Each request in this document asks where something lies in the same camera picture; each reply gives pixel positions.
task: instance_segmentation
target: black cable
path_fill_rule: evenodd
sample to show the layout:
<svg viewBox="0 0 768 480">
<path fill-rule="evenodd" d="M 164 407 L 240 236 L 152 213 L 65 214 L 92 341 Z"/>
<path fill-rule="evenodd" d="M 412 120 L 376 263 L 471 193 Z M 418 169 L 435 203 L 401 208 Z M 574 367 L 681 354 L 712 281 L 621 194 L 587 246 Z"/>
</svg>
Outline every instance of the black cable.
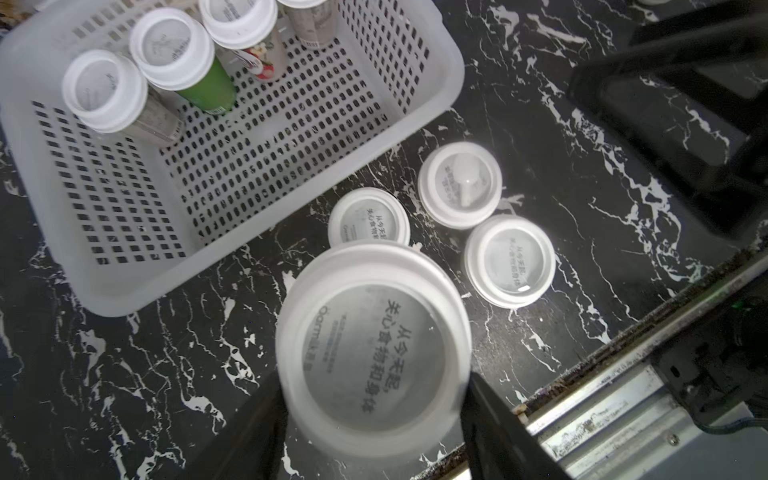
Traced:
<svg viewBox="0 0 768 480">
<path fill-rule="evenodd" d="M 709 433 L 710 435 L 730 435 L 731 433 L 736 433 L 739 430 L 748 429 L 750 427 L 762 427 L 764 429 L 768 429 L 768 419 L 740 419 L 736 420 L 735 422 L 719 426 L 704 425 L 703 423 L 694 419 L 694 425 L 699 427 L 699 430 L 702 432 Z"/>
</svg>

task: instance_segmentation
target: bottle cap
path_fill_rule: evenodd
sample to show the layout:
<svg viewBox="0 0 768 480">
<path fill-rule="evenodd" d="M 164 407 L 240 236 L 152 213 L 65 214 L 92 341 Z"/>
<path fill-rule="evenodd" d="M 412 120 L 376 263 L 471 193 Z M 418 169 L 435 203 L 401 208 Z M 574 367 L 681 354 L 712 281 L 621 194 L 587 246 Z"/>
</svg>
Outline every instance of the bottle cap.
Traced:
<svg viewBox="0 0 768 480">
<path fill-rule="evenodd" d="M 277 23 L 275 0 L 200 0 L 199 6 L 211 38 L 230 50 L 253 47 Z"/>
</svg>

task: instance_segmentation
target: white cap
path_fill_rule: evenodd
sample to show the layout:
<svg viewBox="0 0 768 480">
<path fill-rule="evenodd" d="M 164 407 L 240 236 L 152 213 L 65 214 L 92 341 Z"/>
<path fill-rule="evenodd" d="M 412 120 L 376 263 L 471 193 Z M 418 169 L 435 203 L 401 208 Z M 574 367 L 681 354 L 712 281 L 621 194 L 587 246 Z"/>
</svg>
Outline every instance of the white cap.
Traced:
<svg viewBox="0 0 768 480">
<path fill-rule="evenodd" d="M 519 308 L 538 300 L 554 278 L 556 260 L 544 231 L 525 218 L 496 215 L 467 240 L 464 267 L 490 303 Z"/>
<path fill-rule="evenodd" d="M 291 8 L 312 8 L 331 0 L 280 0 L 280 3 Z"/>
<path fill-rule="evenodd" d="M 471 162 L 475 172 L 475 177 L 463 186 L 454 178 L 459 162 Z M 493 155 L 480 145 L 448 144 L 433 151 L 422 165 L 419 197 L 429 215 L 439 223 L 466 230 L 496 210 L 502 197 L 502 170 Z"/>
<path fill-rule="evenodd" d="M 64 103 L 102 134 L 134 123 L 147 103 L 147 80 L 134 62 L 106 50 L 79 55 L 61 81 Z"/>
<path fill-rule="evenodd" d="M 156 8 L 141 17 L 129 48 L 141 73 L 164 90 L 194 86 L 214 64 L 214 41 L 205 27 L 175 8 Z"/>
<path fill-rule="evenodd" d="M 359 240 L 318 256 L 283 302 L 275 345 L 293 420 L 334 458 L 416 460 L 458 420 L 467 312 L 448 275 L 410 247 Z"/>
<path fill-rule="evenodd" d="M 408 214 L 389 193 L 379 188 L 359 188 L 344 195 L 328 221 L 331 247 L 354 240 L 394 240 L 408 245 Z"/>
<path fill-rule="evenodd" d="M 198 5 L 211 38 L 230 50 L 253 47 L 277 23 L 275 0 L 200 0 Z"/>
</svg>

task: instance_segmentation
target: white plastic basket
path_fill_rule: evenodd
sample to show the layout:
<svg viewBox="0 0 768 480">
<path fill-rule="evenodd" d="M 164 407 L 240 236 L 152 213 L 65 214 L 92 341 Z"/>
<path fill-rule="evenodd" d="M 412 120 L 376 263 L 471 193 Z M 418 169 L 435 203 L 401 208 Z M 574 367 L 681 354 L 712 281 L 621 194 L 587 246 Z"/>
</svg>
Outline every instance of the white plastic basket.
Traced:
<svg viewBox="0 0 768 480">
<path fill-rule="evenodd" d="M 77 54 L 127 51 L 173 2 L 61 0 L 0 43 L 0 118 L 52 255 L 83 305 L 135 311 L 309 203 L 449 108 L 464 63 L 431 0 L 340 0 L 335 44 L 283 32 L 286 77 L 226 65 L 238 105 L 213 118 L 170 97 L 183 141 L 98 137 L 64 106 Z"/>
</svg>

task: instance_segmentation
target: countertop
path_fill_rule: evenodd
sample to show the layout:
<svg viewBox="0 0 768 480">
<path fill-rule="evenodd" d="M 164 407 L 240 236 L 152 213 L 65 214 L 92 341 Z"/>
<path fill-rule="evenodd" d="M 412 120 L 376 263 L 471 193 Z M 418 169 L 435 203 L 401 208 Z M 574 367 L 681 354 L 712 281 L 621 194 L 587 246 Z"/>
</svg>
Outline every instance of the countertop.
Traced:
<svg viewBox="0 0 768 480">
<path fill-rule="evenodd" d="M 280 305 L 328 248 L 339 198 L 380 187 L 402 202 L 412 246 L 455 281 L 472 324 L 472 368 L 510 407 L 640 322 L 740 248 L 715 237 L 634 155 L 565 98 L 571 69 L 610 54 L 631 32 L 698 6 L 648 8 L 624 0 L 436 2 L 462 51 L 454 107 L 150 306 L 124 318 L 84 310 L 51 259 L 15 173 L 0 156 L 0 471 L 13 478 L 173 478 L 275 368 Z M 766 75 L 734 73 L 750 84 Z M 732 151 L 716 119 L 649 80 L 637 101 L 661 98 L 668 132 L 716 157 Z M 502 166 L 498 211 L 533 220 L 557 253 L 552 288 L 519 310 L 491 306 L 460 267 L 467 233 L 425 213 L 416 178 L 452 141 L 486 146 Z M 319 453 L 289 425 L 281 478 L 411 478 L 460 445 L 440 445 L 395 468 L 372 470 Z"/>
</svg>

